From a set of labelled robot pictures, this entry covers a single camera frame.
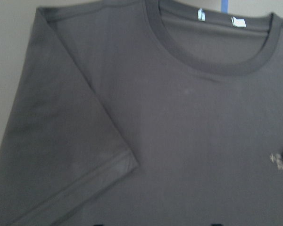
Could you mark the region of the brown t-shirt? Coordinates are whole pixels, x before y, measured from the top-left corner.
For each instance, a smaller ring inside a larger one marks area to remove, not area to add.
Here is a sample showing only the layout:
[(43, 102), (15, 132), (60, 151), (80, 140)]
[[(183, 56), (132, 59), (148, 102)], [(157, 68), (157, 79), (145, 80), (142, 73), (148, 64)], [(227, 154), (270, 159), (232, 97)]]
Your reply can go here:
[(38, 7), (0, 226), (283, 226), (283, 18)]

